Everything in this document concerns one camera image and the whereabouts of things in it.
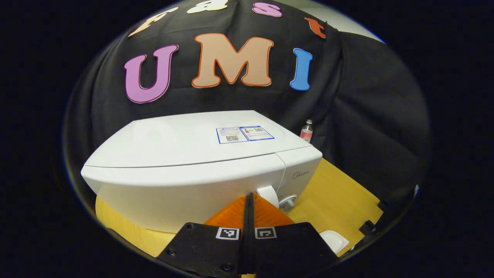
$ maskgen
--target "wooden table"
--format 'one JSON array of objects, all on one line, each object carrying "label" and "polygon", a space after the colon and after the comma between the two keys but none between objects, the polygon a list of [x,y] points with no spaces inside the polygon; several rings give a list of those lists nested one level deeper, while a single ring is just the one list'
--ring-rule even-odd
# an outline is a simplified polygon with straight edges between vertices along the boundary
[{"label": "wooden table", "polygon": [[[382,215],[377,206],[379,199],[325,159],[321,160],[306,190],[295,203],[288,213],[293,221],[310,222],[318,232],[335,231],[350,242],[337,256],[364,237],[359,228],[365,221],[376,223]],[[104,226],[153,257],[157,257],[175,236],[130,222],[98,197],[96,216]]]}]

